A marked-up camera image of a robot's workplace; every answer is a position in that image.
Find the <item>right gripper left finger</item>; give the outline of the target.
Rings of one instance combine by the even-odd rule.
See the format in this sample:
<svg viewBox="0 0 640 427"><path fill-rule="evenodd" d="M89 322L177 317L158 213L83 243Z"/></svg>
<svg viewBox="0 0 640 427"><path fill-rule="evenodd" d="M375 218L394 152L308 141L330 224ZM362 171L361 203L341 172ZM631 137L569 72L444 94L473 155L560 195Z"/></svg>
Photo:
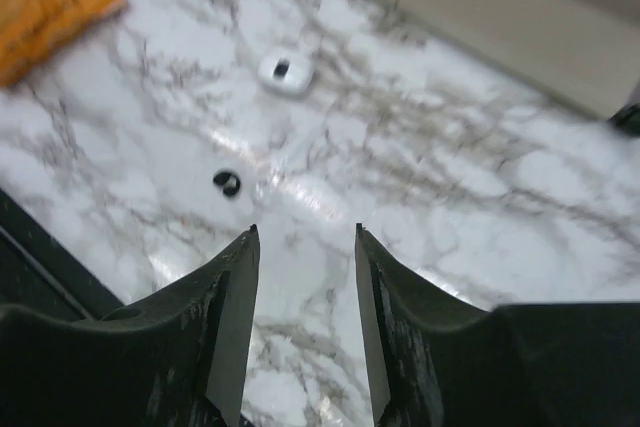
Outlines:
<svg viewBox="0 0 640 427"><path fill-rule="evenodd" d="M167 287L99 319L1 306L5 426L237 426L259 278L250 227Z"/></svg>

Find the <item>black earbud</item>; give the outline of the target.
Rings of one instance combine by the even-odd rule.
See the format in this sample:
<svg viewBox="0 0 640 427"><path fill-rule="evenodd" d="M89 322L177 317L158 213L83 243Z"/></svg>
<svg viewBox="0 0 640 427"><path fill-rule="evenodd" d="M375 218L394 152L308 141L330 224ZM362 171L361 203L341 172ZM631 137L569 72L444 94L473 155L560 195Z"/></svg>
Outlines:
<svg viewBox="0 0 640 427"><path fill-rule="evenodd" d="M234 198L242 188L240 177L231 170L220 170L216 172L212 182L227 198Z"/></svg>

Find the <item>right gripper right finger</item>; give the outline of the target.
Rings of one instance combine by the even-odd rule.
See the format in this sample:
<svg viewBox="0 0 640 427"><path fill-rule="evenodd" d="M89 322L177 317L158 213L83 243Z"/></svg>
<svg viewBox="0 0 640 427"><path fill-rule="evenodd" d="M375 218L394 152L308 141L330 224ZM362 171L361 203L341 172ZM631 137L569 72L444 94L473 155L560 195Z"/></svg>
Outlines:
<svg viewBox="0 0 640 427"><path fill-rule="evenodd" d="M358 303L378 426L635 426L639 307L485 311L355 235Z"/></svg>

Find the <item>white earbud charging case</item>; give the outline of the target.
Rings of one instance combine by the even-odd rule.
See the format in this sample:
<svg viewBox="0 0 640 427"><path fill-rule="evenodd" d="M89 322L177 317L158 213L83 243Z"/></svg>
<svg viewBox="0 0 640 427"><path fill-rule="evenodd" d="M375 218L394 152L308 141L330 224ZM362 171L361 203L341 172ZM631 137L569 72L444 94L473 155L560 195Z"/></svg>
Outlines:
<svg viewBox="0 0 640 427"><path fill-rule="evenodd" d="M314 61L309 55L284 47L269 50L257 68L259 81L267 89L285 96L305 94L314 72Z"/></svg>

